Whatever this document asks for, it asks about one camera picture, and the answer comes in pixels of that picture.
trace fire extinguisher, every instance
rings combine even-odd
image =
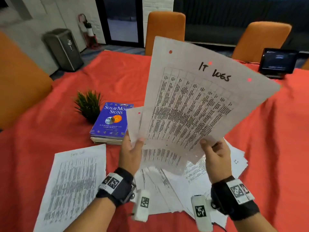
[[[91,23],[89,23],[84,14],[78,15],[78,19],[80,23],[83,23],[87,32],[83,31],[83,35],[86,41],[87,48],[90,49],[99,49],[101,46],[99,45],[95,34],[93,33]]]

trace forearm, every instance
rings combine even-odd
[[[106,231],[115,210],[116,206],[109,198],[95,198],[65,232]]]
[[[234,221],[234,225],[238,232],[277,232],[260,213],[241,221]]]

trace table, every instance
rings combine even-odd
[[[0,133],[2,176],[0,206],[4,231],[33,231],[53,156],[93,145],[91,129],[75,112],[77,91],[101,92],[103,101],[143,106],[149,56],[104,51],[83,70],[66,73],[52,92]],[[248,65],[253,70],[258,65]],[[241,179],[262,214],[281,231],[308,228],[309,71],[295,69],[280,81],[281,90],[226,135],[246,152],[249,167]],[[119,146],[107,145],[107,172],[117,167]],[[149,216],[146,223],[127,219],[132,203],[119,207],[108,231],[197,231],[186,213]],[[236,231],[231,220],[226,230]]]

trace tablet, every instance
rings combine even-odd
[[[259,72],[264,75],[291,74],[295,67],[297,54],[296,50],[265,48]]]

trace person's left hand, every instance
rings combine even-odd
[[[127,131],[122,140],[118,167],[127,170],[134,176],[141,164],[141,148],[143,145],[144,139],[140,138],[136,141],[134,148],[132,148],[129,133]]]

